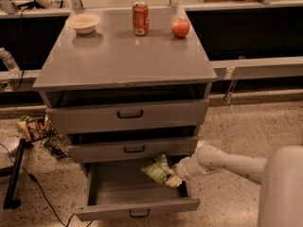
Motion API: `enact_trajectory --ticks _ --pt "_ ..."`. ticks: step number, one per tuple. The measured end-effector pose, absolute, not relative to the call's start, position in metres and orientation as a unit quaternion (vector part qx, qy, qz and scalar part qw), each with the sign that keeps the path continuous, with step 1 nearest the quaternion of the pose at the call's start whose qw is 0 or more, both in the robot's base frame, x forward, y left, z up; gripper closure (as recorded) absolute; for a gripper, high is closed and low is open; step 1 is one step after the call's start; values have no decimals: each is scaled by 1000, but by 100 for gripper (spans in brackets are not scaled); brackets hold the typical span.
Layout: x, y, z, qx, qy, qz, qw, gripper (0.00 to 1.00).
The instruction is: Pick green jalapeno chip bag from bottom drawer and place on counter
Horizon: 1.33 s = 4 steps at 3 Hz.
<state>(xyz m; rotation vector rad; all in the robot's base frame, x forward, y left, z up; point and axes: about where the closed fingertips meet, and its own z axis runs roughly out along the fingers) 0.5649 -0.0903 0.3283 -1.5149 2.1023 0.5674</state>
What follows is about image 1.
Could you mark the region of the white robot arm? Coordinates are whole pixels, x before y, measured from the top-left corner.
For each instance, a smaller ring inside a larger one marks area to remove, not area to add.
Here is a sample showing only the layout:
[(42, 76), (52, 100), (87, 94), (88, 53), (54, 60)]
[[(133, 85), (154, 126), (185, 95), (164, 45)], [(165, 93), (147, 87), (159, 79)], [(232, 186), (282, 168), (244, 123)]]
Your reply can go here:
[(303, 227), (302, 147), (282, 147), (262, 159), (201, 146), (173, 166), (166, 185), (177, 187), (219, 169), (260, 185), (258, 227)]

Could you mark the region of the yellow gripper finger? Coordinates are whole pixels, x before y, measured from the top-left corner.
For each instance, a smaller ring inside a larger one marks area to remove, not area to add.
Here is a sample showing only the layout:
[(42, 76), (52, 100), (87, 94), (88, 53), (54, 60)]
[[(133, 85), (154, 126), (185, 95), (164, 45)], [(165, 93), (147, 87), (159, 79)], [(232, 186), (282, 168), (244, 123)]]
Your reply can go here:
[(178, 187), (182, 184), (182, 181), (183, 180), (178, 175), (174, 174), (165, 181), (165, 184), (169, 187)]

